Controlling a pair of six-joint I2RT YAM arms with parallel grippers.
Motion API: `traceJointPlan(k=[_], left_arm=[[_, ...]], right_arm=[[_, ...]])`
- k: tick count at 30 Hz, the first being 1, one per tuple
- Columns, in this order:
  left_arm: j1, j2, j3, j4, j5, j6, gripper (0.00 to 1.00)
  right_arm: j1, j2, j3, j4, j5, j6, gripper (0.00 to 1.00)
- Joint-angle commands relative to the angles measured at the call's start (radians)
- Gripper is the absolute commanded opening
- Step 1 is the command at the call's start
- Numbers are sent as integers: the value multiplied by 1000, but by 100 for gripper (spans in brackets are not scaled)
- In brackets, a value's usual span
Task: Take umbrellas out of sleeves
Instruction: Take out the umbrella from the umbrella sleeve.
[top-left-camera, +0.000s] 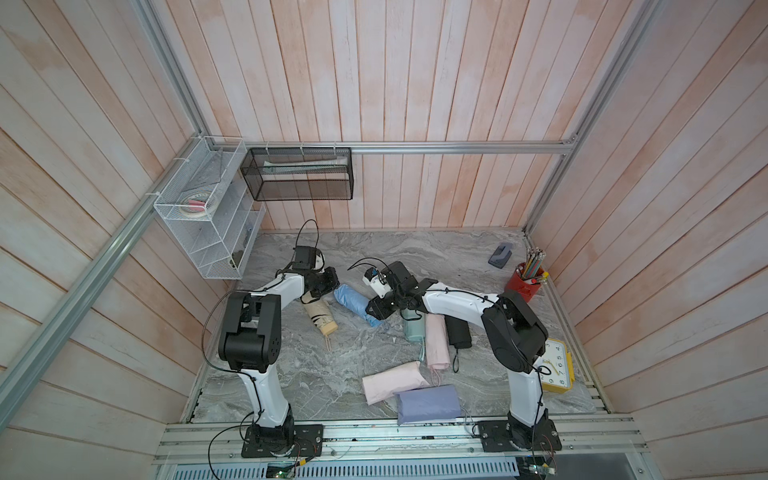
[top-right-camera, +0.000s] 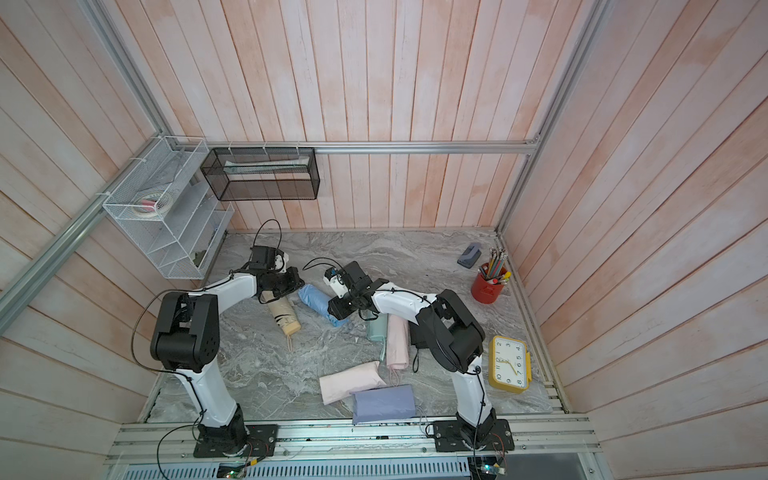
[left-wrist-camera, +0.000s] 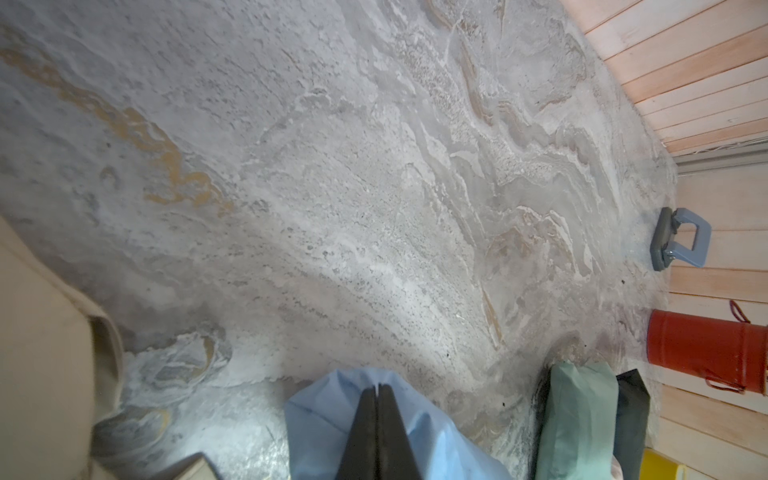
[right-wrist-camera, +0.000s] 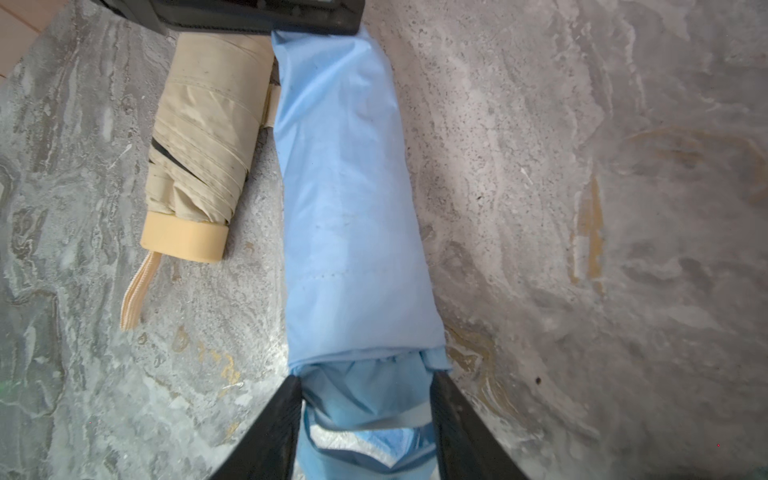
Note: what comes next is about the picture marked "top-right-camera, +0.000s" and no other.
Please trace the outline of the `mint green umbrella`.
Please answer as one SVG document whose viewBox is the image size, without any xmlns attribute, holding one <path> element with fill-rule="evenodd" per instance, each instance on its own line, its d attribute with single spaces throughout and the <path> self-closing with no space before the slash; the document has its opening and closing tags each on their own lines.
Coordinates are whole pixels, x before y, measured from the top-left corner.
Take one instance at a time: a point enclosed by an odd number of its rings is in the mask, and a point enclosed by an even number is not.
<svg viewBox="0 0 768 480">
<path fill-rule="evenodd" d="M 379 314 L 375 319 L 366 322 L 367 339 L 377 343 L 380 349 L 379 360 L 383 362 L 387 349 L 388 316 Z"/>
</svg>

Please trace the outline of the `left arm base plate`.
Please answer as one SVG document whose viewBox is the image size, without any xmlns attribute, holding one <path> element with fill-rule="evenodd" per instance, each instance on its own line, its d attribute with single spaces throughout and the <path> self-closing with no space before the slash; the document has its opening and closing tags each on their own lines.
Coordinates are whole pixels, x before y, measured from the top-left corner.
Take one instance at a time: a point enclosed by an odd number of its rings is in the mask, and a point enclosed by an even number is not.
<svg viewBox="0 0 768 480">
<path fill-rule="evenodd" d="M 273 455 L 277 440 L 277 424 L 244 424 L 230 427 L 200 425 L 194 458 L 249 456 L 264 458 Z"/>
</svg>

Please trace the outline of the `blue umbrella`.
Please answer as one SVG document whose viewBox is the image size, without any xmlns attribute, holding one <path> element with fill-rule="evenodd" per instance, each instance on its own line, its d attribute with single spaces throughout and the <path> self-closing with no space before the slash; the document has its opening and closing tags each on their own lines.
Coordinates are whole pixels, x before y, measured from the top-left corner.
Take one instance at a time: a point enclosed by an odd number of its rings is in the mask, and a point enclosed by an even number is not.
<svg viewBox="0 0 768 480">
<path fill-rule="evenodd" d="M 298 295 L 306 306 L 327 319 L 332 326 L 340 327 L 348 322 L 347 319 L 338 319 L 328 311 L 330 297 L 314 285 L 305 284 L 298 290 Z"/>
</svg>

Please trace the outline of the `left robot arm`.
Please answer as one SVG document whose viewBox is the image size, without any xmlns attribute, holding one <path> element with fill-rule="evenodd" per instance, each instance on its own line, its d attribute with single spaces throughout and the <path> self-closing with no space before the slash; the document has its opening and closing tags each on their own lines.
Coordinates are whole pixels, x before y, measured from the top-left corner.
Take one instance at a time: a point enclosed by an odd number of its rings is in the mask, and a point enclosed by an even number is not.
<svg viewBox="0 0 768 480">
<path fill-rule="evenodd" d="M 224 280 L 195 291 L 171 291 L 162 298 L 150 354 L 180 378 L 200 410 L 198 430 L 203 445 L 233 456 L 249 440 L 242 408 L 229 394 L 217 356 L 219 316 L 241 301 L 254 298 L 269 308 L 287 339 L 301 329 L 287 296 L 305 285 L 298 269 L 278 247 L 251 248 L 248 262 Z"/>
</svg>

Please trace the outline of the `beige umbrella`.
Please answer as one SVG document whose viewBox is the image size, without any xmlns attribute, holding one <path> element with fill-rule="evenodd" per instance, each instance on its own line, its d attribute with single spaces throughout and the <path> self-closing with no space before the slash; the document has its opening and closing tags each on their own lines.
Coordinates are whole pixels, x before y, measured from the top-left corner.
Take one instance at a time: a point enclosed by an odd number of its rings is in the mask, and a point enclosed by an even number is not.
<svg viewBox="0 0 768 480">
<path fill-rule="evenodd" d="M 293 351 L 292 337 L 301 330 L 301 324 L 287 297 L 276 297 L 272 291 L 264 291 L 260 301 L 270 310 L 273 318 L 286 337 L 289 352 Z"/>
</svg>

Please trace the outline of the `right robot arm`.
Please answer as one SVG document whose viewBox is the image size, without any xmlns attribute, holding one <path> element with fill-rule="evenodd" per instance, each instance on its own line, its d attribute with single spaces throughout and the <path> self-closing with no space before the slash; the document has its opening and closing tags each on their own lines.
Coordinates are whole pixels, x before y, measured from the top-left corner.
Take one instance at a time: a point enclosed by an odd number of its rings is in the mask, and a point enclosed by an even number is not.
<svg viewBox="0 0 768 480">
<path fill-rule="evenodd" d="M 485 332 L 460 297 L 448 289 L 427 294 L 373 280 L 356 261 L 328 268 L 323 281 L 335 293 L 328 312 L 338 319 L 368 311 L 417 326 L 433 358 L 451 373 L 458 434 L 470 447 L 478 447 L 491 433 L 496 414 L 482 378 Z"/>
</svg>

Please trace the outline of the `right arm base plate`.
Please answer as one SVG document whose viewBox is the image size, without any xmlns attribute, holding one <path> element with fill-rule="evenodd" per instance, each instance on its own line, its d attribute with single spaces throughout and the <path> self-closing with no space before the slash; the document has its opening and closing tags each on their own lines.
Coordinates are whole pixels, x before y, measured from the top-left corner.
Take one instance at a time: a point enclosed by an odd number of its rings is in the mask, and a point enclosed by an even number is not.
<svg viewBox="0 0 768 480">
<path fill-rule="evenodd" d="M 438 452 L 504 453 L 515 449 L 512 431 L 504 419 L 489 418 L 479 428 L 471 427 L 464 420 L 434 421 L 431 426 L 431 436 Z"/>
</svg>

